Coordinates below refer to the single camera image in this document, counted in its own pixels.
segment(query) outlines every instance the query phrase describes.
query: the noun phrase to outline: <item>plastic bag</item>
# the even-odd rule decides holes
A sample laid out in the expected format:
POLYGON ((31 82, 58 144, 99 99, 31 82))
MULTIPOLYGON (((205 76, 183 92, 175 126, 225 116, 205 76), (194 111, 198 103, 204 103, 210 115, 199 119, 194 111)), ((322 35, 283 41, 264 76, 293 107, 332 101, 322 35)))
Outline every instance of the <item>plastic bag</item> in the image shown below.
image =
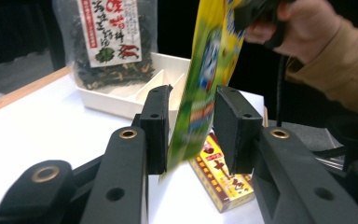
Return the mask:
POLYGON ((84 88, 108 93, 154 75, 157 0, 54 0, 53 8, 66 64, 84 88))
POLYGON ((241 0, 200 0, 191 64, 168 151, 167 171, 196 157, 211 130, 217 85, 234 72, 243 31, 235 32, 233 9, 241 0))

